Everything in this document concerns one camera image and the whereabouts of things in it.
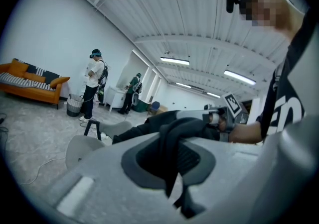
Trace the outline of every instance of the shoes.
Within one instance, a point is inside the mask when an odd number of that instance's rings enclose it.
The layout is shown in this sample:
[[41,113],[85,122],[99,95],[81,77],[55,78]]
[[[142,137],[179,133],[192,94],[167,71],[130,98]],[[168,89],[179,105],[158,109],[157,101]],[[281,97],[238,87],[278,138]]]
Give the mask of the shoes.
[[89,121],[91,118],[85,118],[84,116],[80,117],[79,120],[80,121]]

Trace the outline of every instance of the ceiling light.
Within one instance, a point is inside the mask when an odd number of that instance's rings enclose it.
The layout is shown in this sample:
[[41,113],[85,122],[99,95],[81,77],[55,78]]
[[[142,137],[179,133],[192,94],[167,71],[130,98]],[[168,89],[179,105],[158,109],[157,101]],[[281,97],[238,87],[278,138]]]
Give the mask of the ceiling light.
[[182,84],[182,83],[176,83],[176,84],[191,89],[191,86],[189,86],[189,85],[185,85],[185,84]]
[[211,96],[213,96],[213,97],[216,97],[216,98],[220,98],[220,96],[218,96],[218,95],[215,95],[215,94],[213,94],[213,93],[209,93],[209,92],[207,92],[207,94],[209,94],[209,95],[211,95]]
[[225,70],[224,74],[225,74],[225,75],[228,75],[228,76],[231,76],[231,77],[234,77],[234,78],[236,78],[236,79],[238,79],[238,80],[241,80],[241,81],[243,81],[243,82],[245,82],[245,83],[248,83],[248,84],[250,84],[250,85],[255,85],[255,84],[256,84],[255,81],[253,81],[253,80],[251,80],[251,79],[249,79],[249,78],[247,78],[247,77],[245,77],[245,76],[242,76],[242,75],[239,75],[239,74],[230,72],[230,71],[228,71],[228,70]]
[[164,57],[161,57],[160,59],[161,59],[162,61],[165,61],[165,62],[172,62],[172,63],[178,63],[178,64],[182,64],[182,65],[187,65],[187,66],[189,66],[189,61],[188,61],[188,60],[171,59],[171,58],[164,58]]

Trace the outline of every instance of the black shirt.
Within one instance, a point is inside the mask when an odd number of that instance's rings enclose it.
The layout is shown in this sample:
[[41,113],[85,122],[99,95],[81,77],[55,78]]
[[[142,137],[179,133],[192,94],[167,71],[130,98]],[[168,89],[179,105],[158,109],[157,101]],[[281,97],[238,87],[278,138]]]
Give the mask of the black shirt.
[[294,88],[288,80],[288,74],[302,56],[315,28],[316,17],[310,9],[303,24],[294,36],[279,81],[275,82],[275,72],[270,82],[263,114],[260,119],[261,136],[281,132],[291,122],[297,122],[304,117],[305,111]]

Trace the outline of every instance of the striped blanket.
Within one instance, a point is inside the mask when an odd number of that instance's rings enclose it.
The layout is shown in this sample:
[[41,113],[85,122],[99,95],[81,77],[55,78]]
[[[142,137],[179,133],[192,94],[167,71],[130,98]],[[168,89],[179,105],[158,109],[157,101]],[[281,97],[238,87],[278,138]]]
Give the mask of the striped blanket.
[[31,81],[29,79],[13,76],[9,73],[0,74],[0,83],[13,85],[20,88],[37,88],[47,91],[55,91],[55,89],[50,87],[50,84]]

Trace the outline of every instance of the ceiling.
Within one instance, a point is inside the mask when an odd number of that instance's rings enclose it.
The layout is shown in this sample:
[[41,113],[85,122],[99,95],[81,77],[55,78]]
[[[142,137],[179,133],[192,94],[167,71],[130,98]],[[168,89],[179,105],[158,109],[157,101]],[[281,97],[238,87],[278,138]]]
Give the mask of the ceiling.
[[[288,42],[242,21],[238,8],[226,12],[226,0],[87,0],[127,36],[170,83],[239,100],[263,94],[283,60]],[[303,0],[291,0],[301,11]],[[160,57],[189,60],[189,66]],[[225,69],[255,80],[250,86],[224,76]]]

